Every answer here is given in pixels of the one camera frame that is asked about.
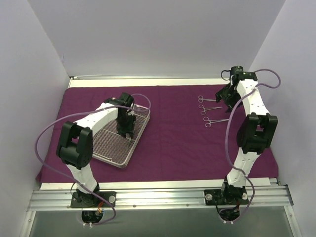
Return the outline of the steel surgical scissors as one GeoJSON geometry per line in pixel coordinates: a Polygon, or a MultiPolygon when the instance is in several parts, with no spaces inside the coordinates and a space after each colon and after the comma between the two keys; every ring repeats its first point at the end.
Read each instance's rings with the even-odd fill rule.
{"type": "Polygon", "coordinates": [[[216,102],[216,99],[209,99],[209,98],[204,98],[202,95],[198,96],[198,102],[199,103],[203,103],[205,101],[209,101],[209,102],[216,102]]]}

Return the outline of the steel forceps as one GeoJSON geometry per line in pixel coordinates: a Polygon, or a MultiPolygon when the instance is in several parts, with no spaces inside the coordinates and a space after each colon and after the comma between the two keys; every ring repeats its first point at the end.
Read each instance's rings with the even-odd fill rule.
{"type": "Polygon", "coordinates": [[[201,109],[201,113],[200,113],[201,115],[206,115],[207,111],[211,111],[211,110],[222,108],[221,106],[219,106],[219,107],[205,107],[202,104],[200,104],[198,107],[201,109]]]}
{"type": "Polygon", "coordinates": [[[205,122],[205,127],[210,128],[213,123],[226,122],[229,119],[210,119],[209,117],[204,117],[203,121],[205,122]]]}

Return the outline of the purple cloth wrap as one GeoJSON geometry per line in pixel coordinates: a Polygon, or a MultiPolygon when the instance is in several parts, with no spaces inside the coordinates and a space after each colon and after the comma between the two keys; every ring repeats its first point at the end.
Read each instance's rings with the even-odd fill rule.
{"type": "Polygon", "coordinates": [[[47,166],[39,172],[42,183],[69,182],[70,171],[56,155],[63,125],[62,117],[80,119],[83,112],[97,109],[110,97],[123,92],[134,94],[135,102],[151,107],[150,120],[126,168],[93,159],[90,163],[98,182],[144,182],[223,179],[230,171],[225,157],[229,148],[231,160],[238,153],[237,131],[244,120],[243,108],[229,114],[222,106],[208,112],[216,120],[206,127],[200,113],[198,97],[214,98],[220,85],[142,86],[142,87],[72,87],[65,91],[56,125],[45,158],[47,166]]]}

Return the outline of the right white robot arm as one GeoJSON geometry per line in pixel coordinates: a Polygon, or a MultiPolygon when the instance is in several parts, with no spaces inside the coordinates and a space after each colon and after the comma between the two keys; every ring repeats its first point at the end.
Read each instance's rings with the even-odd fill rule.
{"type": "Polygon", "coordinates": [[[216,102],[224,101],[231,113],[228,126],[231,125],[233,113],[243,105],[245,119],[237,132],[238,153],[231,171],[224,179],[219,192],[223,203],[232,203],[237,195],[242,195],[246,179],[256,159],[270,147],[278,119],[270,114],[261,97],[258,79],[255,73],[246,72],[231,76],[231,82],[215,94],[216,102]]]}

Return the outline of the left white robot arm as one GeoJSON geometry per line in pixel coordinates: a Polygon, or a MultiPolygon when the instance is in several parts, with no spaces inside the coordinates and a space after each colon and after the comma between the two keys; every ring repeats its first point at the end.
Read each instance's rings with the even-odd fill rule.
{"type": "Polygon", "coordinates": [[[71,171],[78,196],[88,207],[96,206],[100,200],[99,186],[90,167],[93,136],[116,121],[116,134],[132,138],[136,122],[133,111],[134,98],[123,93],[119,98],[106,99],[96,110],[85,113],[85,117],[62,126],[56,154],[71,171]]]}

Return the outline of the metal mesh tray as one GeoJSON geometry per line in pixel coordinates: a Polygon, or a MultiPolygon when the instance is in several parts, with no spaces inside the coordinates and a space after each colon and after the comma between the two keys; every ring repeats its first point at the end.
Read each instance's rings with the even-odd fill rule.
{"type": "Polygon", "coordinates": [[[93,136],[93,157],[104,163],[118,168],[128,165],[134,150],[150,120],[150,110],[141,105],[135,105],[136,116],[135,132],[130,147],[127,134],[125,138],[117,134],[115,120],[106,124],[93,136]]]}

